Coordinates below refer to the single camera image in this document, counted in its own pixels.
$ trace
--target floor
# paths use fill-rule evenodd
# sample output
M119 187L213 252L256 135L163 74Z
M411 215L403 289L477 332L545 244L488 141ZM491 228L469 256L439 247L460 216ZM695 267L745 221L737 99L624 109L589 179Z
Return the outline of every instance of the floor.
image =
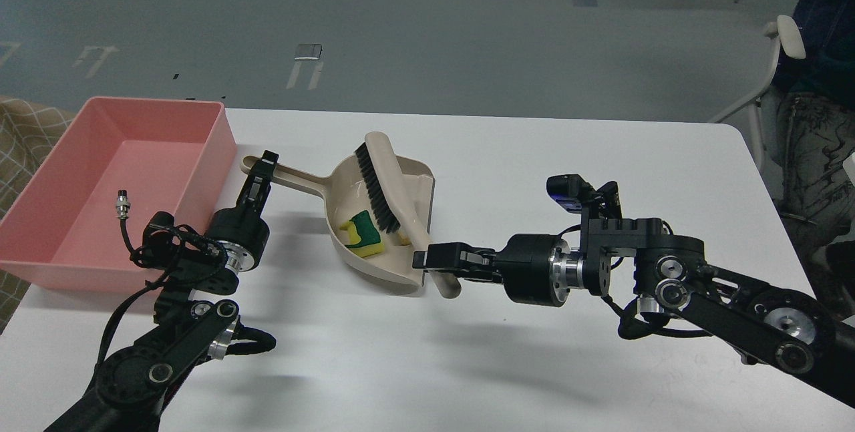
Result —
M0 0L0 94L702 122L760 80L763 25L796 1Z

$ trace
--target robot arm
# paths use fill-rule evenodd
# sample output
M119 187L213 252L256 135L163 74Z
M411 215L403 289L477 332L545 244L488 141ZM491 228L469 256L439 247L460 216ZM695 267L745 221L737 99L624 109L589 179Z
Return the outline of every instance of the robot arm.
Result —
M132 250L131 259L163 274L119 306L105 329L94 376L83 397L46 430L158 430L163 409L196 365L275 347L272 335L242 325L235 301L214 304L192 300L190 295L194 290L230 295L237 290L238 272L259 263L269 236L261 213L277 159L275 153L265 152L248 173L235 207L214 213L204 235L187 226L175 227L167 212L152 217L143 246ZM129 208L120 192L119 219L128 218ZM124 222L122 231L130 248ZM105 359L122 313L134 299L161 287L154 307L156 328Z
M855 407L855 329L831 319L816 299L708 264L701 240L671 234L661 219L624 219L614 182L595 191L580 176L554 176L546 188L581 215L578 248L549 234L514 235L498 252L431 244L414 254L414 268L501 283L523 304L561 306L581 288L618 308L608 296L611 261L632 256L637 298L621 312L620 337L715 335L745 364L770 365ZM666 329L674 318L702 331Z

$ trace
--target yellow sponge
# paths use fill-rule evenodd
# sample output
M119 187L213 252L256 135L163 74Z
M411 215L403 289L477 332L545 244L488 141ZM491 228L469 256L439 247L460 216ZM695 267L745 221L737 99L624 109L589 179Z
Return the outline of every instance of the yellow sponge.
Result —
M346 244L345 247L362 258L382 253L385 250L368 210L363 210L349 221L342 223L339 230L347 230L350 244Z

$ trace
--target white chair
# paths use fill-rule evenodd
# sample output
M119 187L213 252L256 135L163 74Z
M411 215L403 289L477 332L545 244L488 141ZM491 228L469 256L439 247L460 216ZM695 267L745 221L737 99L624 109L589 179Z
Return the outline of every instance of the white chair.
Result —
M748 126L750 134L751 155L754 157L754 164L757 169L763 171L765 164L766 147L763 145L763 129L766 129L767 136L773 137L772 140L766 140L770 147L776 147L774 140L775 129L775 111L777 106L765 106L766 113L761 116L761 98L767 95L772 85L772 78L775 76L775 70L778 68L778 57L781 53L781 48L788 57L796 60L804 60L804 43L801 39L799 27L793 18L787 15L779 15L776 21L772 21L766 25L763 35L772 40L772 56L769 59L769 69L763 81L745 96L736 100L726 109L722 110L718 115L713 116L707 122L709 124L720 124L727 118L730 118L736 112L742 109L748 109ZM761 124L761 120L766 122L765 127ZM776 155L775 151L770 150L770 155Z

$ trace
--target pink plastic bin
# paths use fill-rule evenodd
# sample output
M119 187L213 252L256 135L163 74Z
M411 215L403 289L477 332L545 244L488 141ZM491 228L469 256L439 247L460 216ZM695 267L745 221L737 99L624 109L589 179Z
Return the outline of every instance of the pink plastic bin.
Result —
M40 286L134 292L116 194L139 246L158 210L204 232L237 146L222 103L91 98L0 222L0 268Z

